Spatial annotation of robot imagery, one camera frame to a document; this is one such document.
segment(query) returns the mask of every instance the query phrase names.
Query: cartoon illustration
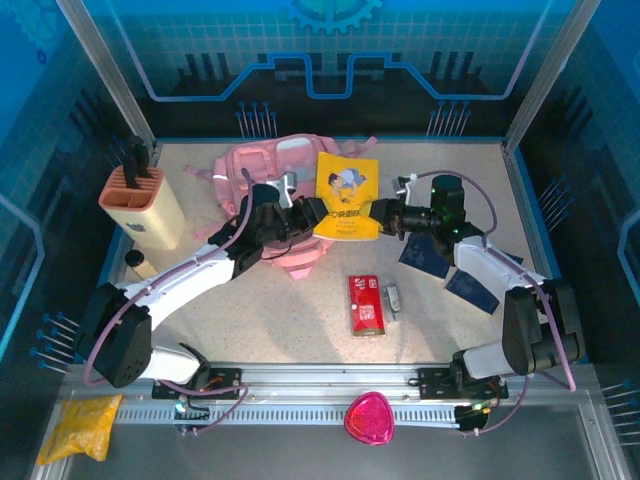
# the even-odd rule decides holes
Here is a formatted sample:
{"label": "cartoon illustration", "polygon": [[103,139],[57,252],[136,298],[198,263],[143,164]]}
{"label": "cartoon illustration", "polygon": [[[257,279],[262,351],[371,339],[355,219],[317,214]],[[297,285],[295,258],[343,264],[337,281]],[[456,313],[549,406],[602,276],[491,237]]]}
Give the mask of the cartoon illustration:
{"label": "cartoon illustration", "polygon": [[358,193],[358,187],[366,181],[367,177],[360,175],[356,168],[347,168],[338,174],[332,173],[329,175],[329,185],[331,185],[333,194],[340,197],[340,200],[344,203],[350,203],[351,201],[342,197],[341,190],[350,188],[349,197],[354,197]]}

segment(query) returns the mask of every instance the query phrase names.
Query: enclosure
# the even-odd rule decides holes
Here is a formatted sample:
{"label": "enclosure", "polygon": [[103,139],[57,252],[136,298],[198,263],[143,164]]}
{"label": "enclosure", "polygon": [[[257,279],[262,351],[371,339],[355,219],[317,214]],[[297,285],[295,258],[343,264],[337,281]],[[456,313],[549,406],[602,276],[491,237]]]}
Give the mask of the enclosure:
{"label": "enclosure", "polygon": [[[1,415],[5,430],[18,422],[21,432],[0,440],[4,478],[209,478],[213,469],[476,478],[489,468],[508,478],[634,478],[639,22],[631,0],[0,2]],[[381,197],[412,172],[450,169],[481,184],[498,212],[492,241],[573,287],[587,351],[572,367],[578,391],[536,376],[518,415],[479,439],[412,426],[424,403],[407,379],[500,338],[503,307],[479,308],[460,271],[434,278],[398,262],[406,241],[336,242],[306,278],[260,262],[156,331],[159,343],[187,342],[242,368],[245,414],[182,439],[163,417],[173,404],[136,382],[121,391],[106,462],[77,455],[34,467],[63,400],[113,392],[82,384],[80,357],[61,365],[40,354],[57,347],[51,338],[65,343],[43,316],[80,321],[98,285],[133,278],[124,262],[133,241],[98,203],[126,162],[127,138],[142,139],[186,217],[175,249],[144,252],[162,271],[205,242],[194,233],[226,220],[211,182],[185,168],[300,133],[339,145],[375,136],[365,156],[380,162]],[[418,183],[413,204],[427,205],[430,188]],[[466,195],[469,218],[488,229],[482,197]],[[346,279],[366,273],[399,285],[403,319],[384,337],[355,339]],[[496,418],[522,392],[520,378],[509,385]],[[332,416],[366,390],[394,408],[397,438],[386,450],[343,436]],[[278,417],[305,409],[319,417]],[[153,412],[159,420],[145,417]],[[536,454],[524,454],[532,445]],[[423,452],[440,460],[412,464]]]}

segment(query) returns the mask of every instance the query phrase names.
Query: red box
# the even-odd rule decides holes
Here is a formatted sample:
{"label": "red box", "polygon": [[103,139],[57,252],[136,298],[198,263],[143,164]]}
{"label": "red box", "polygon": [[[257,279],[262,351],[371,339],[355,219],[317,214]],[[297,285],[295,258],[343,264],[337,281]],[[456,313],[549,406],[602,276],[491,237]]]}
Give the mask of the red box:
{"label": "red box", "polygon": [[351,323],[357,337],[384,335],[384,319],[378,277],[355,275],[349,277]]}

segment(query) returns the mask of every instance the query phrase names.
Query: glass panel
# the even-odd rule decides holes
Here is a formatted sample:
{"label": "glass panel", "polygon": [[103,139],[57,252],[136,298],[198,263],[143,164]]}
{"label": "glass panel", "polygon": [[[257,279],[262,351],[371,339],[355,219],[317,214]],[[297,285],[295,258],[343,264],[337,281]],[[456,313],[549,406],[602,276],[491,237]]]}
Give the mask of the glass panel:
{"label": "glass panel", "polygon": [[[3,7],[0,335],[6,336],[0,350],[0,426],[7,432],[17,420],[20,428],[0,436],[0,455],[6,459],[3,478],[25,478],[62,378],[53,368],[65,367],[31,351],[67,361],[47,353],[46,344],[70,352],[36,332],[52,335],[44,313],[55,317],[62,311],[77,320],[98,283],[114,224],[97,197],[120,164],[119,142],[128,129],[55,2],[2,2]],[[34,236],[19,217],[40,234]],[[36,238],[44,248],[41,265]],[[59,334],[54,340],[69,343]]]}
{"label": "glass panel", "polygon": [[[602,1],[520,145],[543,235],[576,293],[589,359],[603,386],[626,377],[631,390],[640,365],[638,22],[636,2]],[[614,376],[610,365],[619,366]]]}
{"label": "glass panel", "polygon": [[88,2],[161,137],[501,136],[572,5]]}

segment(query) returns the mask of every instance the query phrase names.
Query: yellow plastic bag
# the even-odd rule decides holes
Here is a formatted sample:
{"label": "yellow plastic bag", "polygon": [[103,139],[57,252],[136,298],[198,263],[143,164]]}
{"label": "yellow plastic bag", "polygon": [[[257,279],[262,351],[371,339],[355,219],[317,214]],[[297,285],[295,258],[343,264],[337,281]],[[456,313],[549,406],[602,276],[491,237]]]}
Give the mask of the yellow plastic bag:
{"label": "yellow plastic bag", "polygon": [[47,465],[76,453],[103,462],[107,458],[111,426],[122,395],[66,400],[62,420],[42,447],[36,464]]}

